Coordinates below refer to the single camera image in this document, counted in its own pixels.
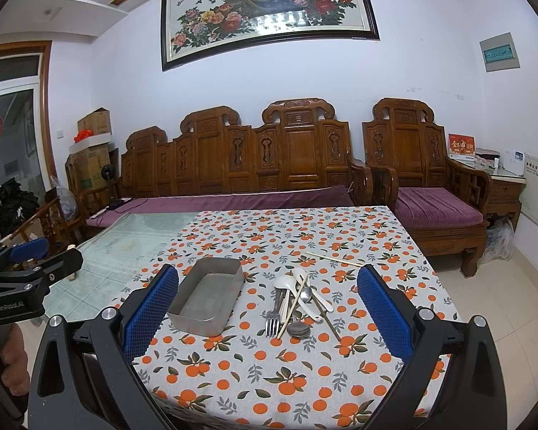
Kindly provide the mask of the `person's left hand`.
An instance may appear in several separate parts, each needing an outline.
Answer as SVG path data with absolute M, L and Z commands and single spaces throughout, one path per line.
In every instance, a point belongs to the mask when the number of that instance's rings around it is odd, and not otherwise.
M 8 340 L 0 351 L 4 363 L 1 381 L 14 396 L 27 395 L 30 376 L 27 370 L 28 355 L 25 351 L 23 333 L 17 323 L 10 327 Z

